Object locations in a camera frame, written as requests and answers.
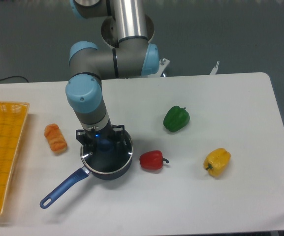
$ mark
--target blue pan handle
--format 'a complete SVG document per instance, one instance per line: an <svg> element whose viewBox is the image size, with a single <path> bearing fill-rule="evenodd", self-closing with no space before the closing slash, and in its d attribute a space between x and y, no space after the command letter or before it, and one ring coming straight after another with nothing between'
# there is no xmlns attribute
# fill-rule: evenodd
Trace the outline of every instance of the blue pan handle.
<svg viewBox="0 0 284 236"><path fill-rule="evenodd" d="M81 181L82 179L88 177L90 171L88 171L87 169L85 171L83 168L79 168L77 171L71 174L58 187L56 187L56 189L54 189L51 193L49 193L48 196L42 199L40 202L40 207L42 209L48 208L53 202L55 202L60 196L62 196L63 193L65 193L70 187L72 187L78 181Z"/></svg>

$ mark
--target saucepan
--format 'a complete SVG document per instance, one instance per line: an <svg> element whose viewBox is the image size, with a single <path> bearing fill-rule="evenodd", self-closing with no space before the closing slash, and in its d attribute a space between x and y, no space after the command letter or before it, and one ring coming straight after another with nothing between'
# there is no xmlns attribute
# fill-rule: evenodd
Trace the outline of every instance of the saucepan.
<svg viewBox="0 0 284 236"><path fill-rule="evenodd" d="M83 130L76 131L76 137L82 135L85 135ZM99 134L95 134L94 142L81 143L80 154L84 166L42 199L41 208L48 208L70 187L87 178L90 173L99 179L112 180L122 176L132 163L133 143L131 136L124 128L120 129L120 132L116 131L112 137L99 137Z"/></svg>

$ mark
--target pan handle hole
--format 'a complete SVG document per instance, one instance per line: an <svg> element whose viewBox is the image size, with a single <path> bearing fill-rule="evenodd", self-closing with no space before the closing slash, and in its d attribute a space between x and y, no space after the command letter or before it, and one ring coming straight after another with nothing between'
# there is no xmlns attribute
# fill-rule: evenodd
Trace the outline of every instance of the pan handle hole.
<svg viewBox="0 0 284 236"><path fill-rule="evenodd" d="M49 199L47 199L47 200L43 203L43 205L46 206L46 205L48 205L51 201L52 201L52 199L49 198Z"/></svg>

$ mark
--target blue joint cap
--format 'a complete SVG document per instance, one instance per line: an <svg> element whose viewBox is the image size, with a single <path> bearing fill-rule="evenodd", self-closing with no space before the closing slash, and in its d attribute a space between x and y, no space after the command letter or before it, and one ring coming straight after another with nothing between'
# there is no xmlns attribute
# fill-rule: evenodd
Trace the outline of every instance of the blue joint cap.
<svg viewBox="0 0 284 236"><path fill-rule="evenodd" d="M102 101L99 83L87 74L73 76L65 87L65 93L70 106L79 113L93 112Z"/></svg>
<svg viewBox="0 0 284 236"><path fill-rule="evenodd" d="M68 64L71 61L72 56L74 56L75 53L77 53L78 51L84 49L84 48L94 48L96 50L98 50L97 45L95 45L94 43L91 42L87 42L87 41L80 41L75 43L71 49L69 50L69 60L68 60Z"/></svg>
<svg viewBox="0 0 284 236"><path fill-rule="evenodd" d="M72 7L72 11L73 11L74 15L75 15L78 19L83 19L83 20L84 20L85 18L82 17L81 14L79 14L79 12L78 12L78 10L77 10L77 8L76 8L76 6L75 6L74 1L73 1L73 0L69 0L69 4L70 4L71 7Z"/></svg>
<svg viewBox="0 0 284 236"><path fill-rule="evenodd" d="M156 44L149 44L141 75L155 74L159 70L159 54Z"/></svg>

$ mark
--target red bell pepper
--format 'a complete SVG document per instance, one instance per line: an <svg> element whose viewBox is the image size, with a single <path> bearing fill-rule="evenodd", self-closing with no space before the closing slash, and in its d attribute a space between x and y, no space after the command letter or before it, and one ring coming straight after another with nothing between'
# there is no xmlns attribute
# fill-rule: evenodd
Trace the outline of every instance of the red bell pepper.
<svg viewBox="0 0 284 236"><path fill-rule="evenodd" d="M159 170L163 167L163 161L169 163L159 150L149 151L140 156L141 167L148 170Z"/></svg>

